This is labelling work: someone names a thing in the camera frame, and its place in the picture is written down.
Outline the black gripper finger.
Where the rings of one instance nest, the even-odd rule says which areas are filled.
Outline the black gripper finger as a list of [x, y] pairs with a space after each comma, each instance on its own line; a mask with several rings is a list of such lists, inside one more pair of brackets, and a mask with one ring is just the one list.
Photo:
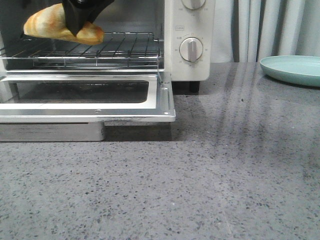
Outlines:
[[93, 23], [114, 0], [63, 0], [65, 24], [76, 36], [86, 22]]

